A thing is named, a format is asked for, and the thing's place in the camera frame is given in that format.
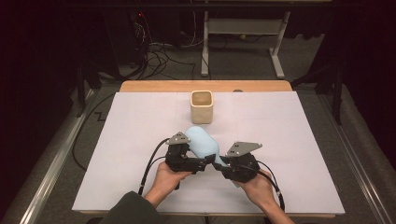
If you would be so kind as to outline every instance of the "person's left hand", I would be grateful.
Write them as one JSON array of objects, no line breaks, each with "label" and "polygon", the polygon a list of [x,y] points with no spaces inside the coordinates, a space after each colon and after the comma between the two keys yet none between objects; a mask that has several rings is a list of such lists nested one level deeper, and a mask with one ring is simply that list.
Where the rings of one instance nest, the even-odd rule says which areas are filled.
[{"label": "person's left hand", "polygon": [[158,165],[157,174],[151,189],[145,195],[155,208],[170,194],[180,180],[186,178],[191,172],[173,172],[163,161]]}]

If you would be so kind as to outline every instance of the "white tabletop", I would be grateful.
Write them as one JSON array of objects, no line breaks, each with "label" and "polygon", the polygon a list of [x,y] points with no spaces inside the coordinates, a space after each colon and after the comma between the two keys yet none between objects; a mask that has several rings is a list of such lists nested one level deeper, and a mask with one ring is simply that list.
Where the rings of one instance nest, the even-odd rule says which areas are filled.
[{"label": "white tabletop", "polygon": [[[214,102],[213,122],[200,126],[218,142],[220,155],[234,141],[262,143],[252,154],[275,173],[287,213],[345,213],[296,92],[214,92]],[[193,125],[189,92],[117,93],[73,210],[108,211],[126,192],[138,192],[155,147]],[[167,145],[163,145],[156,158],[166,151]],[[149,172],[144,194],[156,168],[154,164]],[[212,165],[183,180],[180,189],[157,210],[205,215],[262,213]]]}]

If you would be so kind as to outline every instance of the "hand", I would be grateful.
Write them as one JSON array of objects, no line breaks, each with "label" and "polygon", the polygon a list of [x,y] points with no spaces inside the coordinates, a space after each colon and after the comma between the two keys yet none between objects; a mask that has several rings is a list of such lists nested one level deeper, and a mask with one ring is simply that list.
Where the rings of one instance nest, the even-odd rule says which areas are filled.
[{"label": "hand", "polygon": [[190,174],[191,172],[173,172],[164,161],[161,162],[158,165],[154,183],[145,199],[156,208],[175,189],[180,180]]},{"label": "hand", "polygon": [[[271,174],[260,169],[261,172],[271,177]],[[277,205],[274,198],[271,182],[262,175],[256,175],[247,183],[236,182],[246,193],[251,202],[256,204],[273,224],[294,223]]]}]

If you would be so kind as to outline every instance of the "dark green sleeve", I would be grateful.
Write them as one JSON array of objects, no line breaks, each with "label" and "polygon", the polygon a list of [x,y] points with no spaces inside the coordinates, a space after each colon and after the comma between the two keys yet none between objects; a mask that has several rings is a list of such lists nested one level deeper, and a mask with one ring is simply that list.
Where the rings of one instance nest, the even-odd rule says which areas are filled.
[{"label": "dark green sleeve", "polygon": [[160,224],[163,219],[157,210],[142,196],[131,191],[108,211],[100,224]]}]

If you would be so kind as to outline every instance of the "light blue object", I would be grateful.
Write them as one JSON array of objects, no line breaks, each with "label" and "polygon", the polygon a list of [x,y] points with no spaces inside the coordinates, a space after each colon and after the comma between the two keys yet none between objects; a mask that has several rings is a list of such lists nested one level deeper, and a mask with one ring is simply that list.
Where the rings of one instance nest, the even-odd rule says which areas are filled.
[{"label": "light blue object", "polygon": [[190,138],[190,150],[197,158],[203,159],[206,156],[216,154],[215,163],[227,166],[219,156],[219,145],[203,128],[192,126],[186,132]]}]

